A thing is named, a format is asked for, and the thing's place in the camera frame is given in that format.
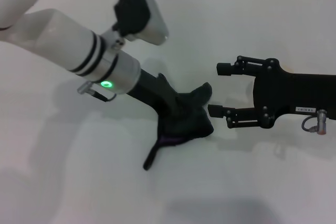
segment green led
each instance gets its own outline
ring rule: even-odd
[[[109,81],[103,81],[103,82],[100,83],[100,85],[102,85],[104,88],[112,88],[113,87],[112,82],[109,82]]]

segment white table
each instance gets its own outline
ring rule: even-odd
[[[40,0],[97,33],[116,0]],[[253,78],[220,77],[238,55],[278,58],[295,72],[336,74],[335,0],[157,0],[170,29],[155,47],[125,51],[179,92],[208,81],[212,104],[253,104]],[[330,224],[336,219],[335,124],[302,131],[303,116],[271,130],[227,128],[162,150],[156,114],[127,96],[80,96],[83,80],[22,49],[0,46],[0,223]]]

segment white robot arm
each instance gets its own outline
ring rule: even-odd
[[[167,27],[155,0],[119,0],[117,23],[99,36],[55,9],[25,14],[37,0],[0,0],[0,40],[34,54],[116,94],[136,85],[139,62],[121,51],[124,38],[160,45]]]

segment label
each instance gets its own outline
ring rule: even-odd
[[[315,108],[296,107],[295,111],[296,112],[304,112],[304,113],[315,113],[316,109]]]

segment black stripe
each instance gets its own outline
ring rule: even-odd
[[[91,74],[96,69],[101,59],[103,58],[103,55],[106,51],[106,42],[100,36],[99,36],[99,39],[100,39],[100,50],[99,50],[99,54],[96,60],[94,61],[94,63],[91,65],[91,67],[88,70],[86,70],[84,73],[78,74],[78,76],[84,77],[84,76]]]
[[[95,35],[94,32],[92,32],[93,34],[93,45],[91,48],[90,53],[88,54],[88,56],[86,57],[86,59],[83,61],[83,63],[81,65],[79,65],[79,67],[69,70],[72,73],[76,73],[79,72],[80,70],[82,70],[88,63],[89,61],[92,59],[94,52],[96,51],[96,47],[97,47],[97,35]]]
[[[118,63],[118,59],[119,59],[119,55],[117,55],[117,56],[114,58],[114,60],[113,60],[113,62],[112,62],[112,64],[111,64],[111,67],[110,67],[110,69],[106,72],[106,74],[105,74],[101,79],[99,79],[98,81],[95,81],[94,83],[101,83],[102,81],[106,81],[107,78],[112,74],[114,68],[116,67],[116,65],[117,65],[117,63]]]
[[[0,28],[0,31],[4,31],[4,30],[7,30],[7,29],[10,29],[12,26],[8,26],[6,28]]]

